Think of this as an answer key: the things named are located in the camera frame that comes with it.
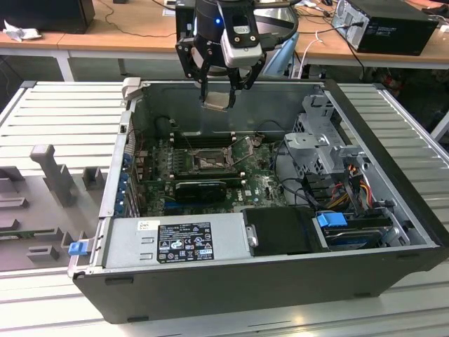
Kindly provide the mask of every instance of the paper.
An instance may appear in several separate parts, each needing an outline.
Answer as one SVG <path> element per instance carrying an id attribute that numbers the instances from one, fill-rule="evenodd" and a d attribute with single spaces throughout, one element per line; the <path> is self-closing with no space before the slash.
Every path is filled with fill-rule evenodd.
<path id="1" fill-rule="evenodd" d="M 17 28 L 15 26 L 12 26 L 4 20 L 5 23 L 5 29 L 3 29 L 3 33 L 8 35 L 12 40 L 16 40 L 19 42 L 22 42 L 22 40 L 33 40 L 38 39 L 42 37 L 42 35 L 39 34 L 37 29 L 34 28 Z"/>

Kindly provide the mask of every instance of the wooden desk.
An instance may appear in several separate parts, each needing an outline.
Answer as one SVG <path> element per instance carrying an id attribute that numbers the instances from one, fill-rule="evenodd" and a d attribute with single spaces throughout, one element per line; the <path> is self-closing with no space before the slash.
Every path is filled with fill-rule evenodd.
<path id="1" fill-rule="evenodd" d="M 114 9 L 108 21 L 125 32 L 169 37 L 138 37 L 120 32 L 106 23 L 111 13 L 104 4 Z M 151 0 L 131 0 L 129 4 L 113 4 L 112 0 L 93 0 L 95 19 L 86 34 L 66 34 L 58 43 L 59 49 L 80 51 L 135 51 L 147 53 L 174 53 L 176 44 L 175 17 L 162 16 L 163 8 Z"/>
<path id="2" fill-rule="evenodd" d="M 168 37 L 139 37 L 120 32 L 105 22 L 109 21 L 125 32 L 141 35 L 170 35 Z M 50 56 L 56 58 L 65 81 L 74 81 L 70 58 L 114 58 L 177 60 L 175 52 L 175 18 L 162 16 L 163 8 L 151 0 L 131 0 L 129 4 L 113 4 L 112 0 L 93 0 L 95 19 L 86 34 L 63 34 L 44 32 L 43 39 L 24 41 L 10 40 L 0 34 L 0 53 L 3 55 Z M 330 28 L 320 18 L 300 18 L 300 32 L 315 32 Z M 343 38 L 337 32 L 320 34 L 323 43 L 315 43 L 307 52 L 306 64 L 358 66 Z M 300 56 L 313 34 L 301 34 L 296 46 Z M 403 67 L 423 69 L 449 68 L 449 34 L 435 31 L 421 56 L 385 54 L 358 54 L 367 67 Z"/>

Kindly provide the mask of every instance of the warning label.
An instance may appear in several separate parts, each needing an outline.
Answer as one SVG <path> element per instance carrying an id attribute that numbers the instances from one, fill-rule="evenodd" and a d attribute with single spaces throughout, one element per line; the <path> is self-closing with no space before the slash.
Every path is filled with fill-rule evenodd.
<path id="1" fill-rule="evenodd" d="M 159 263 L 213 260 L 210 223 L 160 225 L 157 239 Z"/>

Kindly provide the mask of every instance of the green motherboard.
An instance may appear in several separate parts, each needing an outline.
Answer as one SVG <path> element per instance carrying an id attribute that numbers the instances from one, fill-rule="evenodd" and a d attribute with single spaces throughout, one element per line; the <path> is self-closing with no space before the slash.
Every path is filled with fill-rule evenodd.
<path id="1" fill-rule="evenodd" d="M 273 143 L 262 143 L 254 136 L 237 138 L 227 147 L 211 148 L 190 143 L 187 148 L 176 148 L 173 142 L 160 140 L 146 151 L 146 165 L 140 169 L 141 173 L 149 172 L 140 174 L 147 211 L 143 215 L 232 213 L 250 207 L 285 206 L 286 199 L 272 170 L 273 147 Z M 211 203 L 179 202 L 175 189 L 186 181 L 224 182 L 226 197 Z"/>

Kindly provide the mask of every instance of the black computer tower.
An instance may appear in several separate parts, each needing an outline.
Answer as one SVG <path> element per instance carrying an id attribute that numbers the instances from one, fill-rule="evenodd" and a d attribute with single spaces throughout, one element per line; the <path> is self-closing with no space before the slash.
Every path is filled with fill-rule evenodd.
<path id="1" fill-rule="evenodd" d="M 95 16 L 92 0 L 2 0 L 0 23 L 20 28 L 83 34 Z"/>
<path id="2" fill-rule="evenodd" d="M 438 21 L 401 0 L 339 0 L 333 27 L 359 53 L 420 55 Z"/>

